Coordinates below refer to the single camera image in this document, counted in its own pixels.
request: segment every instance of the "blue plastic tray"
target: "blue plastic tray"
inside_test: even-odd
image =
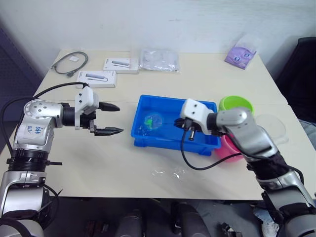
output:
[[[131,136],[135,138],[137,147],[159,147],[180,150],[180,142],[183,130],[173,125],[174,120],[180,117],[182,105],[185,100],[152,95],[141,95],[132,127]],[[209,109],[217,112],[214,102],[200,101]],[[162,117],[162,125],[155,129],[147,129],[144,125],[145,117],[150,114],[158,114]],[[194,141],[187,137],[184,150],[210,156],[212,150],[221,147],[219,137],[205,135],[197,132]]]

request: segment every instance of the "white table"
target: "white table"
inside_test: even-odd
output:
[[[185,54],[184,57],[181,55],[181,62],[201,61],[200,59],[203,58],[209,61],[216,61],[218,65],[221,65],[217,60],[221,57],[223,55]],[[212,78],[209,80],[213,83],[208,80],[203,82],[203,80],[198,78],[195,79],[195,81],[198,80],[204,85],[200,87],[194,86],[194,88],[201,88],[200,94],[195,90],[191,91],[193,86],[182,85],[177,87],[175,83],[165,87],[165,89],[163,87],[159,87],[160,89],[149,87],[149,85],[153,84],[159,85],[159,78],[164,80],[164,76],[168,77],[169,80],[180,81],[181,79],[178,77],[182,75],[182,80],[187,81],[188,76],[183,74],[184,71],[187,71],[188,74],[193,73],[190,70],[183,69],[186,63],[184,65],[181,64],[182,74],[141,72],[139,75],[119,75],[117,88],[98,89],[96,91],[102,100],[116,104],[121,108],[121,111],[98,111],[95,123],[99,127],[120,127],[125,129],[124,132],[110,137],[95,137],[88,130],[75,131],[73,127],[56,129],[49,159],[62,161],[63,166],[48,166],[46,168],[47,184],[56,190],[63,188],[62,196],[72,197],[262,199],[262,190],[255,180],[254,173],[246,169],[244,160],[235,163],[222,163],[206,171],[195,171],[186,166],[179,151],[135,147],[133,145],[134,140],[130,136],[138,97],[141,93],[180,98],[193,97],[215,102],[218,102],[220,97],[227,94],[240,94],[249,98],[252,102],[255,101],[253,102],[255,115],[273,114],[284,123],[289,141],[286,144],[281,144],[279,149],[289,165],[303,171],[305,185],[312,195],[316,191],[316,152],[292,109],[285,104],[286,100],[275,87],[260,58],[256,57],[252,63],[252,67],[249,68],[249,71],[253,70],[252,76],[247,79],[251,80],[254,78],[254,80],[258,80],[258,78],[261,78],[260,81],[257,81],[259,87],[269,87],[270,85],[270,91],[275,91],[275,93],[270,92],[268,98],[265,98],[264,92],[260,90],[256,94],[247,90],[237,93],[237,90],[235,91],[230,87],[227,89],[230,93],[221,90],[213,91],[211,84],[215,84],[217,88],[223,86],[219,81]],[[265,77],[255,77],[256,68],[259,72],[265,74]],[[214,71],[210,70],[208,74],[225,75],[224,81],[226,81],[226,84],[230,84],[228,75],[238,75],[241,72],[239,69],[224,63],[221,67],[218,66],[217,71],[215,69]],[[62,81],[62,78],[58,76],[55,79],[55,83],[52,83],[52,73],[49,72],[47,74],[40,90],[67,81],[65,78]],[[141,84],[140,81],[145,82],[146,78],[151,79],[152,83]],[[244,82],[247,80],[241,75],[239,75],[239,79]],[[137,95],[132,89],[128,90],[125,83],[131,85],[131,87],[133,84],[138,85],[134,86],[133,89],[137,90],[139,94]],[[45,99],[69,98],[73,97],[76,92],[78,92],[78,89],[68,87],[58,92],[47,94]],[[56,101],[68,102],[72,105],[74,102],[67,99]],[[4,149],[0,158],[5,160],[8,157],[8,150]],[[187,153],[187,157],[196,166],[206,166],[218,160],[215,155],[205,157]],[[0,171],[5,171],[6,169],[7,165],[3,162],[0,166]]]

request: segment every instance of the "robotic arm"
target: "robotic arm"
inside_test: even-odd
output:
[[[99,102],[97,94],[88,86],[76,96],[75,107],[40,99],[25,105],[13,153],[7,160],[9,168],[0,186],[0,224],[5,224],[0,226],[2,237],[18,237],[25,229],[34,237],[43,237],[43,229],[52,221],[45,168],[62,164],[48,160],[55,128],[74,126],[78,130],[82,127],[95,136],[123,131],[115,127],[97,128],[94,125],[97,109],[119,111],[113,104]]]
[[[285,225],[288,237],[316,237],[316,209],[293,167],[288,166],[267,132],[257,126],[247,108],[213,113],[188,99],[182,107],[183,129],[205,134],[227,134],[256,174],[263,200],[273,220]]]

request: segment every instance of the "white box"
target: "white box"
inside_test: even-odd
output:
[[[107,58],[103,70],[114,70],[117,74],[138,74],[138,59]]]
[[[88,83],[91,88],[113,88],[117,85],[116,71],[80,71],[78,82]]]

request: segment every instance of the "purple package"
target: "purple package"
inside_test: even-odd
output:
[[[245,69],[256,54],[256,48],[260,40],[251,35],[242,37],[236,45],[228,52],[225,62]]]

